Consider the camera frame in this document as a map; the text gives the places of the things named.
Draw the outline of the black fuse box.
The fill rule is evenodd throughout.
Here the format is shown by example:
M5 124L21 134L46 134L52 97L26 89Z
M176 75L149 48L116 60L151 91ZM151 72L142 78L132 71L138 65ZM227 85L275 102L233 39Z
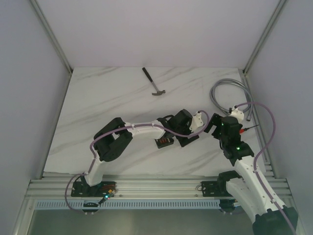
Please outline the black fuse box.
M156 145L158 147L158 149L170 146L174 143L174 139L173 138L161 138L161 139L157 139L155 140Z

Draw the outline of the clear plastic fuse box cover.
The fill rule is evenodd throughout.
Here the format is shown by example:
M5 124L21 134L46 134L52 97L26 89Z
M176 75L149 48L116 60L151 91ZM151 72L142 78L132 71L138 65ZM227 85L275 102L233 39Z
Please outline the clear plastic fuse box cover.
M181 145L181 147L185 147L187 146L188 144L190 144L191 142L195 141L199 139L199 135L196 135L196 136L193 136L193 137L178 137L178 141Z

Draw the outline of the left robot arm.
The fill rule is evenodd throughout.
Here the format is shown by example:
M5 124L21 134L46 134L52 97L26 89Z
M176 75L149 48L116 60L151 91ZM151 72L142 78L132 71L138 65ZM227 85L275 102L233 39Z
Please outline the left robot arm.
M120 157L133 139L152 139L159 149L173 145L174 140L185 147L199 138L195 131L201 127L201 112L191 115L186 109L146 123L130 123L120 117L114 118L94 136L90 144L94 157L83 176L85 183L82 191L89 197L99 193L104 175L103 163Z

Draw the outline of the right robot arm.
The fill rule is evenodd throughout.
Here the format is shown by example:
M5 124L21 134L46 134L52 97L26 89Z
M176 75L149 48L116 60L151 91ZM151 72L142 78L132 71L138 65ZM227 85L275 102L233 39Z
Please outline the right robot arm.
M286 206L266 180L252 149L241 140L238 119L214 114L205 132L213 126L212 136L219 140L220 149L233 166L233 170L218 175L217 191L237 200L250 218L255 235L294 235L298 213Z

